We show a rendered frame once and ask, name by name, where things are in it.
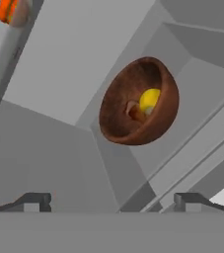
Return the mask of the brown wooden bowl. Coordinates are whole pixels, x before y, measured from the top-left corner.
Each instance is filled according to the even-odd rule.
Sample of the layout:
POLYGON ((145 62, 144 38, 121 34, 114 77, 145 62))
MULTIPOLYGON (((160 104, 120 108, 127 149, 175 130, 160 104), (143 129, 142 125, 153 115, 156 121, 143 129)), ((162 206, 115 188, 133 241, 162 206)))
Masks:
POLYGON ((101 103, 99 125, 104 137, 114 143, 142 145, 160 138, 173 124, 180 103, 177 83, 159 59, 145 56, 123 67, 101 103), (134 120, 126 111, 146 90, 160 90, 156 106, 145 121, 134 120))

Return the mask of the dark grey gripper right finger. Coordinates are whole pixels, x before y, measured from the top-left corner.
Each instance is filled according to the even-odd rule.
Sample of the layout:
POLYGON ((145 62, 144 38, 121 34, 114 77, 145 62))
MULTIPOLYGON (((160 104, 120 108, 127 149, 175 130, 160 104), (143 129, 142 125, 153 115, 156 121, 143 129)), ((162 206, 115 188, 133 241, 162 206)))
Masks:
POLYGON ((212 203, 200 193, 175 193, 174 210, 179 212, 224 212, 224 206, 212 203))

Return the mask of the brown chicken drumstick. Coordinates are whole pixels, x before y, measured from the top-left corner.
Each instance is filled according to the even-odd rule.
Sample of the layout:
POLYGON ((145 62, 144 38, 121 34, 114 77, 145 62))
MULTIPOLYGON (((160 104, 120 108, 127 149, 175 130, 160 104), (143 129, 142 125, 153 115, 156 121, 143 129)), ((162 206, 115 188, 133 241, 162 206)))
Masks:
POLYGON ((146 121, 146 115, 140 110, 139 103, 136 101, 129 101, 125 112, 134 121, 138 121, 142 124, 146 121))

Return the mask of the orange and tan food item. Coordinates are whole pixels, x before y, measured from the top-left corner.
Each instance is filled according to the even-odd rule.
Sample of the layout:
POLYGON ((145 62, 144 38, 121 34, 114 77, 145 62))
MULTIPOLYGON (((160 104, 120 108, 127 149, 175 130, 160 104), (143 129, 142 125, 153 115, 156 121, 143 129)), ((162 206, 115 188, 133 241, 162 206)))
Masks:
POLYGON ((22 27, 29 18, 28 0, 0 0, 0 21, 14 28, 22 27))

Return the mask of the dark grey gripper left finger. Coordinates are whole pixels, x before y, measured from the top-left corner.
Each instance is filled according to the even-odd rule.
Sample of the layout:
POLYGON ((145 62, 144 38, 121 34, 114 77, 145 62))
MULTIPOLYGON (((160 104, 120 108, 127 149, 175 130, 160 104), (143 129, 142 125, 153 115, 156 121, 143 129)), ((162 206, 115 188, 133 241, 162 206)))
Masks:
POLYGON ((51 193, 25 193, 12 203, 0 206, 1 212, 51 212, 51 193))

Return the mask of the yellow lemon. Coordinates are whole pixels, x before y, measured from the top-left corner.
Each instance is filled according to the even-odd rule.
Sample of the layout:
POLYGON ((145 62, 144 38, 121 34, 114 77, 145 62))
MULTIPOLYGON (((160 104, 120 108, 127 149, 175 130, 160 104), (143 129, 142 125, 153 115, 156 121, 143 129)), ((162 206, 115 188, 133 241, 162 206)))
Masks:
POLYGON ((160 97, 161 91, 156 88, 151 88, 146 90, 139 99, 139 107, 140 110, 145 115, 150 115, 153 109, 155 108, 159 97, 160 97))

